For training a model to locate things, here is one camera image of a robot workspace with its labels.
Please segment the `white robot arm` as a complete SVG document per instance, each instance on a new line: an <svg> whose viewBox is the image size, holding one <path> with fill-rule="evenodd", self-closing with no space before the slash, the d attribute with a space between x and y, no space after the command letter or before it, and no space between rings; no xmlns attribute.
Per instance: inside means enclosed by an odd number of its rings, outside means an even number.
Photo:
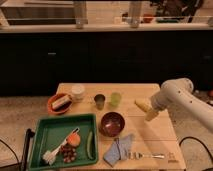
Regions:
<svg viewBox="0 0 213 171"><path fill-rule="evenodd" d="M171 103L187 110L206 129L213 133L213 107L196 98L194 85L188 78L170 79L162 83L160 90L151 96L146 120L151 121Z"/></svg>

